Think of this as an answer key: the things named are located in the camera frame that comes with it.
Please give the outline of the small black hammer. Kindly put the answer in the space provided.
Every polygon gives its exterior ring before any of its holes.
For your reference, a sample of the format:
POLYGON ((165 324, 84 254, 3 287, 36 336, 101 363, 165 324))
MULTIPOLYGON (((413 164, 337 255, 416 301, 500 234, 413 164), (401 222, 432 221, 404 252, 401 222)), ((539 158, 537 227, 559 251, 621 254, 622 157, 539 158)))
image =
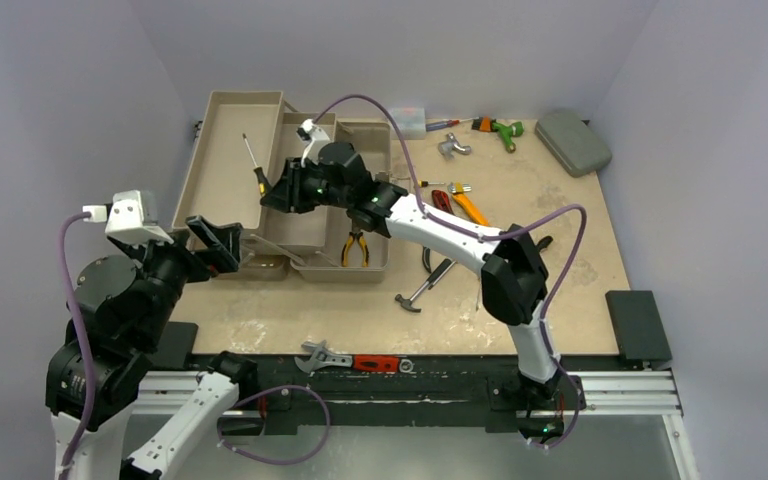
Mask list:
POLYGON ((455 262, 451 259, 443 260, 426 278, 426 280, 413 292, 412 295, 405 297, 401 294, 397 294, 394 300, 399 306, 411 313, 420 313, 421 308, 415 305, 416 300, 427 290, 433 289, 441 280, 441 278, 448 273, 455 265, 455 262))

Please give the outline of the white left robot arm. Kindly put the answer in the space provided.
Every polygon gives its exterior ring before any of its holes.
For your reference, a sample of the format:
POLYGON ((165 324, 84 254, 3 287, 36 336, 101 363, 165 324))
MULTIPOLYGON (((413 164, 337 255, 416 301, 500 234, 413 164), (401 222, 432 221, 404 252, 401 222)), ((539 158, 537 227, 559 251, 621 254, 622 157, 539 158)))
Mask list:
POLYGON ((223 412, 255 402, 255 362, 221 352, 163 427, 131 454, 122 452, 140 384, 184 287, 236 271, 242 232, 238 223, 192 216, 185 229, 145 245, 118 241, 115 255, 67 281, 71 318, 45 390, 57 478, 171 479, 223 412))

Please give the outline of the beige translucent plastic toolbox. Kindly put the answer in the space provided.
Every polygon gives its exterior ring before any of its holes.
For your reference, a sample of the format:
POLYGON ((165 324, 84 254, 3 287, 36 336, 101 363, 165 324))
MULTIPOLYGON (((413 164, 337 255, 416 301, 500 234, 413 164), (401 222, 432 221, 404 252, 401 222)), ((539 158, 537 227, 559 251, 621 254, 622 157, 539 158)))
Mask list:
POLYGON ((242 279, 377 283, 406 192, 386 122, 304 113, 280 91, 211 93, 173 217, 238 223, 242 279))

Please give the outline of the red black utility knife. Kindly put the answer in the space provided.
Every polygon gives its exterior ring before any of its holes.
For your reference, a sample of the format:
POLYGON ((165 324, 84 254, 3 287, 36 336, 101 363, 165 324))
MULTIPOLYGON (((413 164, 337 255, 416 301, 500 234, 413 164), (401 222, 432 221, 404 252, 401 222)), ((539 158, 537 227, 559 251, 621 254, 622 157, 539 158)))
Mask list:
POLYGON ((431 191, 431 199, 435 208, 446 212, 450 215, 454 214, 449 194, 443 190, 434 189, 431 191))

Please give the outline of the black thin screwdriver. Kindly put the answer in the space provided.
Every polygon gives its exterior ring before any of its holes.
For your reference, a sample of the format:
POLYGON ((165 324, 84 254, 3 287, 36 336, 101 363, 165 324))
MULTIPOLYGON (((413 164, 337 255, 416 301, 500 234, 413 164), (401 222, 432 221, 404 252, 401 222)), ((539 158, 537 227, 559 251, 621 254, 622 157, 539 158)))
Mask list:
POLYGON ((552 236, 549 236, 549 235, 541 238, 536 243, 537 250, 539 252, 542 252, 542 251, 546 250, 553 243, 553 241, 554 241, 554 238, 552 236))

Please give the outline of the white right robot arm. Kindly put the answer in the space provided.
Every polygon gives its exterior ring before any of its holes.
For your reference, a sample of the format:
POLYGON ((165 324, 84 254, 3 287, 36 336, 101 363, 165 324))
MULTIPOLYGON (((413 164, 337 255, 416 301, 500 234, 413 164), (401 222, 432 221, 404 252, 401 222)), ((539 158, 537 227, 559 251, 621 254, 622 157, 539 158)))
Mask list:
POLYGON ((526 229, 513 224, 502 231, 431 207, 374 178, 346 142, 326 144, 315 162, 289 158, 276 182, 261 183, 266 208, 295 214, 342 208, 363 232, 414 242, 475 273, 484 309, 511 334, 524 399, 544 407, 559 396, 561 360, 546 319, 555 291, 546 285, 548 269, 526 229))

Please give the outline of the orange utility knife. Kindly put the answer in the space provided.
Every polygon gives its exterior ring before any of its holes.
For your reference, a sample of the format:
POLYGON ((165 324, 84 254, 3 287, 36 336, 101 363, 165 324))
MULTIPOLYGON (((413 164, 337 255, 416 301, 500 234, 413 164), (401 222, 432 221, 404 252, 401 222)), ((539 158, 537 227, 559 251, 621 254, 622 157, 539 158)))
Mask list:
POLYGON ((453 193, 452 199, 464 210, 473 223, 489 226, 486 216, 477 208, 466 193, 453 193))

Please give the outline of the black yellow short screwdriver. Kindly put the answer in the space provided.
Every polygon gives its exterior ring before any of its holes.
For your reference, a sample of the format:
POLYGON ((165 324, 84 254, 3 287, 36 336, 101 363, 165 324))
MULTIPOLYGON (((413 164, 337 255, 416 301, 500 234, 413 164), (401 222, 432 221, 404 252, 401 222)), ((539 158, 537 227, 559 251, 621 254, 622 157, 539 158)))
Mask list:
POLYGON ((249 157, 250 157, 250 159, 252 161, 252 164, 253 164, 253 173, 256 176, 258 190, 259 190, 259 195, 261 197, 264 197, 268 193, 268 191, 269 191, 269 183, 268 183, 267 176, 266 176, 263 168, 257 162, 256 156, 254 155, 253 148, 252 148, 251 143, 250 143, 250 140, 249 140, 248 136, 245 133, 242 134, 242 139, 243 139, 244 145, 246 147, 246 150, 247 150, 247 152, 249 154, 249 157))

